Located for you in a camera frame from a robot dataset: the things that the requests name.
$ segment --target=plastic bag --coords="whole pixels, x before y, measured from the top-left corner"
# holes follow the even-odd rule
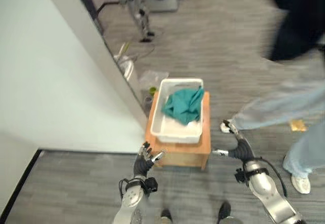
[[[168,76],[168,72],[157,72],[152,70],[145,71],[139,79],[140,88],[141,90],[146,91],[151,87],[159,89],[161,81],[168,78]]]

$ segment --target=green object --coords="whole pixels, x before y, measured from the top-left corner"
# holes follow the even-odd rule
[[[191,121],[200,120],[201,101],[204,95],[204,89],[185,88],[168,97],[166,104],[162,108],[162,112],[176,120],[181,124],[187,125]]]
[[[156,91],[157,91],[157,88],[156,88],[156,87],[151,87],[151,88],[149,89],[149,94],[150,94],[151,96],[154,96],[154,93],[156,93]]]

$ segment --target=white plastic bin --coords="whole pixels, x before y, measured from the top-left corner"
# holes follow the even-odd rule
[[[203,125],[203,102],[201,102],[201,118],[192,121],[188,125],[182,125],[177,120],[165,116],[162,108],[168,97],[174,92],[184,88],[198,89],[203,87],[200,78],[167,78],[159,88],[157,105],[153,113],[150,132],[164,143],[196,144],[200,140]]]

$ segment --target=wooden stool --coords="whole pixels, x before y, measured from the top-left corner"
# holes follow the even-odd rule
[[[167,151],[158,166],[201,167],[204,170],[211,152],[210,93],[205,92],[203,97],[203,128],[198,144],[162,143],[150,133],[157,98],[158,92],[155,93],[152,102],[146,129],[146,141],[150,143],[153,154],[159,153],[163,149]]]

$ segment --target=light blue jeans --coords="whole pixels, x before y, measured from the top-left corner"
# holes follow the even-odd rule
[[[325,81],[297,79],[284,82],[277,91],[259,98],[234,115],[233,124],[242,130],[319,115],[325,111]],[[313,169],[325,166],[325,118],[310,127],[292,145],[283,167],[296,177],[307,177]]]

